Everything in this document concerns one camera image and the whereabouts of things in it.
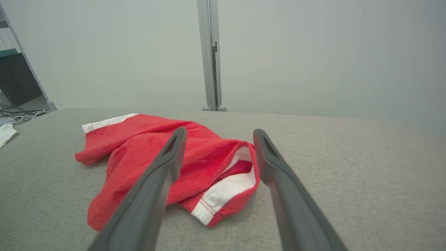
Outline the dark cabinet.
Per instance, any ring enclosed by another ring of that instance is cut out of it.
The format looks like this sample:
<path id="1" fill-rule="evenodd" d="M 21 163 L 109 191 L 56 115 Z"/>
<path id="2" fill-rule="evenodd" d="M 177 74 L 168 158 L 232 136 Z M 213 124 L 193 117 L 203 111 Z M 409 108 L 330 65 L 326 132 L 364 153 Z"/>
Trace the dark cabinet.
<path id="1" fill-rule="evenodd" d="M 14 106 L 43 95 L 21 53 L 0 56 L 0 90 Z"/>

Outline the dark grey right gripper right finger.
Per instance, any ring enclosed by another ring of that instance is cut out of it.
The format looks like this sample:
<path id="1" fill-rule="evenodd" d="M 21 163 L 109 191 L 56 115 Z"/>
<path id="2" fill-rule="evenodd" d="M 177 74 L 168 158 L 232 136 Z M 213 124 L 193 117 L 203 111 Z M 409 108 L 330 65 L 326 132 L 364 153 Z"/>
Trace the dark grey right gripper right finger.
<path id="1" fill-rule="evenodd" d="M 347 251 L 266 132 L 256 129 L 253 139 L 261 181 L 270 189 L 283 251 Z"/>

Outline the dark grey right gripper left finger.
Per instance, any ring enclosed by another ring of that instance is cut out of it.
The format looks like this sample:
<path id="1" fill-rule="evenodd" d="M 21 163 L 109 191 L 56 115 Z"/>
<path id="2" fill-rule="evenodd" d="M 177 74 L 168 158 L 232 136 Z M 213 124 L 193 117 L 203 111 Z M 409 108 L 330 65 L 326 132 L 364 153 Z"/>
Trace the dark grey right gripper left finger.
<path id="1" fill-rule="evenodd" d="M 155 251 L 169 189 L 180 176 L 187 131 L 175 130 L 88 251 Z"/>

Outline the grey metal frame leg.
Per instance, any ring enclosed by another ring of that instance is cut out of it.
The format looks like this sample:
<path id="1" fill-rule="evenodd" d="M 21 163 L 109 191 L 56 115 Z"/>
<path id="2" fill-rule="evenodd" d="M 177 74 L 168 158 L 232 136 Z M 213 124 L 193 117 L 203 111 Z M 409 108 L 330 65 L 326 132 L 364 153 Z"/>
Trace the grey metal frame leg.
<path id="1" fill-rule="evenodd" d="M 43 96 L 44 96 L 45 99 L 46 99 L 46 103 L 47 103 L 47 105 L 48 105 L 50 111 L 52 111 L 52 112 L 53 112 L 53 111 L 56 111 L 56 110 L 57 110 L 56 105 L 54 105 L 54 102 L 51 101 L 51 100 L 49 99 L 49 97 L 47 96 L 45 90 L 43 89 L 43 86 L 42 86 L 40 80 L 38 79 L 37 75 L 35 74 L 35 71 L 34 71 L 34 69 L 32 68 L 32 65 L 31 65 L 31 63 L 29 62 L 29 59 L 28 59 L 26 53 L 24 52 L 23 46 L 21 45 L 21 43 L 20 43 L 20 41 L 19 41 L 19 39 L 18 39 L 18 36 L 16 35 L 15 30 L 13 29 L 12 23 L 11 23 L 11 21 L 9 20 L 9 17 L 7 16 L 7 12 L 6 12 L 5 8 L 3 7 L 3 5 L 2 5 L 2 3 L 1 3 L 1 0 L 0 0 L 0 11 L 2 12 L 3 17 L 5 18 L 5 21 L 6 21 L 6 23 L 8 24 L 9 29 L 11 30 L 11 33 L 12 33 L 12 35 L 13 35 L 13 38 L 15 39 L 16 44 L 18 45 L 18 48 L 20 49 L 21 54 L 23 55 L 24 60 L 26 61 L 27 65 L 28 65 L 28 67 L 29 67 L 29 70 L 31 71 L 31 73 L 32 73 L 32 75 L 33 75 L 33 77 L 34 77 L 36 83 L 38 84 L 38 86 L 39 86 L 41 92 L 43 93 Z"/>

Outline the grey metal partition post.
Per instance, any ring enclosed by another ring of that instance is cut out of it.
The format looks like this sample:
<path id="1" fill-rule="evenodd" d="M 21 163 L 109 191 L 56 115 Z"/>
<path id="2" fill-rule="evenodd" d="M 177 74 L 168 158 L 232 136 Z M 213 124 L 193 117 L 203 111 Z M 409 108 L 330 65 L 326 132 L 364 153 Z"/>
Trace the grey metal partition post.
<path id="1" fill-rule="evenodd" d="M 222 103 L 218 0 L 197 0 L 206 106 L 203 111 L 226 112 Z"/>

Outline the red shorts with white waistband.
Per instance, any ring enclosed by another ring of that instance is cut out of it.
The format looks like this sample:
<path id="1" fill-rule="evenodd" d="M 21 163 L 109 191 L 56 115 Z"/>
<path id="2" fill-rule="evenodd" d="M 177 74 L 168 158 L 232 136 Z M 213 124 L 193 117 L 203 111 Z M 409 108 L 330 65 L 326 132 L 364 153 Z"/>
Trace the red shorts with white waistband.
<path id="1" fill-rule="evenodd" d="M 187 130 L 183 166 L 166 204 L 179 204 L 208 227 L 247 205 L 261 181 L 253 144 L 221 138 L 194 121 L 130 113 L 82 126 L 86 144 L 76 160 L 89 166 L 109 156 L 105 184 L 88 208 L 92 229 L 102 229 L 180 127 Z"/>

